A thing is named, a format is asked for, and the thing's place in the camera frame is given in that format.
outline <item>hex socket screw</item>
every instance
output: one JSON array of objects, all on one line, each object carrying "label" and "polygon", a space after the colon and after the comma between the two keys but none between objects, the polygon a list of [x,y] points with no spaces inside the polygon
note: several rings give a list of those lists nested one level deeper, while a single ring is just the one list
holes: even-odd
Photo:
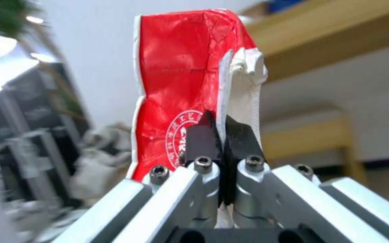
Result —
[{"label": "hex socket screw", "polygon": [[310,166],[304,165],[304,164],[296,164],[296,165],[294,165],[294,168],[301,175],[307,177],[307,179],[309,179],[310,181],[312,180],[314,172],[313,172],[313,169]]},{"label": "hex socket screw", "polygon": [[261,172],[264,170],[265,160],[259,155],[249,155],[245,159],[245,168],[251,172]]},{"label": "hex socket screw", "polygon": [[213,161],[210,157],[200,156],[194,159],[194,170],[199,174],[207,174],[213,169]]},{"label": "hex socket screw", "polygon": [[150,171],[150,181],[156,185],[162,185],[169,178],[169,170],[164,165],[154,166]]}]

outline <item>white paper edge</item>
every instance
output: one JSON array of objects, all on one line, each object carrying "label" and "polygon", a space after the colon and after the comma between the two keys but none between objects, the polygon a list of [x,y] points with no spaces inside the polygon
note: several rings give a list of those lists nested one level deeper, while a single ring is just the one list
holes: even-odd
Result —
[{"label": "white paper edge", "polygon": [[134,110],[133,122],[131,124],[131,164],[128,167],[127,174],[125,178],[131,179],[133,177],[134,171],[139,164],[137,160],[137,141],[136,141],[136,125],[137,125],[137,116],[139,115],[139,110],[142,106],[142,103],[145,100],[145,88],[144,82],[142,80],[142,74],[140,73],[140,63],[139,63],[139,45],[140,45],[140,22],[142,15],[134,17],[134,31],[133,31],[133,67],[134,67],[134,79],[137,83],[137,92],[139,93],[139,98],[136,101],[136,109]]},{"label": "white paper edge", "polygon": [[219,138],[224,149],[226,139],[226,115],[229,103],[230,89],[232,88],[232,78],[230,63],[232,61],[233,50],[227,51],[219,63],[219,83],[217,96],[216,127]]}]

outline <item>red packaging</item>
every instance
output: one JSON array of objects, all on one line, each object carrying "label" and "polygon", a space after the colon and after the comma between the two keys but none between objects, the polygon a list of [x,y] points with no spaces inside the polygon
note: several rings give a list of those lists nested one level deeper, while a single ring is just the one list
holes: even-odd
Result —
[{"label": "red packaging", "polygon": [[[226,116],[230,60],[255,48],[234,13],[223,9],[173,12],[135,19],[134,69],[139,100],[128,178],[142,181],[154,165],[174,170],[185,131],[208,109]],[[217,128],[224,131],[224,124]]]}]

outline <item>red stamp emblem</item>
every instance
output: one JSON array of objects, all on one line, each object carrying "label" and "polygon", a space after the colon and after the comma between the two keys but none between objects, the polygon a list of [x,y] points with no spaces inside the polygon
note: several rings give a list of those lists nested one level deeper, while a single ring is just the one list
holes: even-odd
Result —
[{"label": "red stamp emblem", "polygon": [[169,124],[168,130],[166,131],[165,146],[169,162],[175,169],[179,166],[179,154],[185,151],[187,128],[198,123],[201,117],[201,112],[187,110],[178,114]]}]

